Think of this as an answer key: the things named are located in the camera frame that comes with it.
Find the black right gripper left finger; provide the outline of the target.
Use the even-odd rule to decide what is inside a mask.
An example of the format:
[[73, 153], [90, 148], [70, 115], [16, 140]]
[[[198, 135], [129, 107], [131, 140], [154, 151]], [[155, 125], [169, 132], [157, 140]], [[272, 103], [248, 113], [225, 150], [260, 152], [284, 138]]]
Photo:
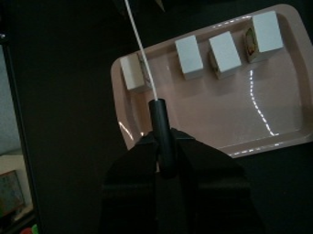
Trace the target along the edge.
[[149, 133], [107, 171], [99, 234], [157, 234], [157, 146]]

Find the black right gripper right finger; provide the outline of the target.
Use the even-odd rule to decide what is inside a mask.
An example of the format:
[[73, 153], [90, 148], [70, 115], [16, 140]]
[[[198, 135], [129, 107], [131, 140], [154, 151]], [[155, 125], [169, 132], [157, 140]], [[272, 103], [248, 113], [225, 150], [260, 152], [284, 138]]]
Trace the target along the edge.
[[185, 132], [172, 134], [189, 234], [265, 234], [241, 165]]

